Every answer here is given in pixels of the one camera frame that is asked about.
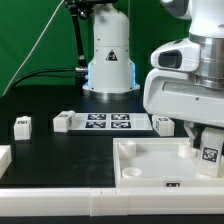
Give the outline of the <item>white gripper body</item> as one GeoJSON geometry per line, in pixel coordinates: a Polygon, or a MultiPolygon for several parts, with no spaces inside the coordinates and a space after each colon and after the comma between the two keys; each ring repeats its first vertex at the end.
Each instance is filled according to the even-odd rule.
{"type": "Polygon", "coordinates": [[[224,91],[204,87],[194,72],[200,45],[188,38],[169,42],[151,55],[143,106],[149,114],[224,127],[224,91]]]}

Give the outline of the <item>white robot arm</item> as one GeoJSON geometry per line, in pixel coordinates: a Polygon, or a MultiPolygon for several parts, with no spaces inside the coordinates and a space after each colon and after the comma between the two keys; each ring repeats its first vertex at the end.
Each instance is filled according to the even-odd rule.
{"type": "MultiPolygon", "coordinates": [[[[151,55],[144,85],[149,114],[224,128],[224,0],[160,0],[176,18],[191,21],[189,36],[151,55]]],[[[94,10],[94,57],[87,67],[88,95],[116,99],[139,88],[128,52],[128,19],[108,1],[94,10]]]]}

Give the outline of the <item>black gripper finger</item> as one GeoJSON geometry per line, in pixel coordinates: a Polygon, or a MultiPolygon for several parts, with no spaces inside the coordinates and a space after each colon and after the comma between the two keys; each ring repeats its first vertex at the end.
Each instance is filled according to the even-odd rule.
{"type": "Polygon", "coordinates": [[[186,133],[189,137],[190,146],[193,147],[194,146],[194,140],[198,135],[195,124],[193,122],[190,122],[190,121],[185,121],[184,122],[184,129],[185,129],[185,131],[186,131],[186,133]]]}

